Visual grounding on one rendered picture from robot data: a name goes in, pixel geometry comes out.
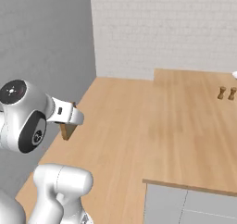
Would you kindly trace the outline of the grey counter cabinet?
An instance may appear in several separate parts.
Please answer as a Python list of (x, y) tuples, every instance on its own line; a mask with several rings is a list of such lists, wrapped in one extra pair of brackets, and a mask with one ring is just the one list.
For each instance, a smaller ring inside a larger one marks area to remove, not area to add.
[(237, 224), (237, 197), (147, 184), (143, 224)]

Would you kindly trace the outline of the brown wooden shaker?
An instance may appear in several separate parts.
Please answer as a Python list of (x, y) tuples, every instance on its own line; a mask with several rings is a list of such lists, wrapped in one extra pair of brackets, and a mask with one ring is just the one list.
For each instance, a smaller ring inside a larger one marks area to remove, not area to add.
[(224, 86), (219, 87), (219, 94), (218, 94), (219, 100), (223, 99), (225, 91), (226, 91), (226, 87)]
[(237, 88), (236, 87), (231, 87), (231, 93), (228, 97), (229, 100), (234, 100), (234, 95), (237, 92)]

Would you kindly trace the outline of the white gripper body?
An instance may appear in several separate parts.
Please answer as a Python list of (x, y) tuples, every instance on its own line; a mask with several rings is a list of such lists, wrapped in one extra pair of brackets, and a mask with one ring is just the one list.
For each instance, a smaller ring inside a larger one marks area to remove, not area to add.
[(84, 115), (82, 114), (82, 112), (78, 108), (73, 107), (69, 123), (73, 125), (82, 125), (83, 121), (84, 121)]

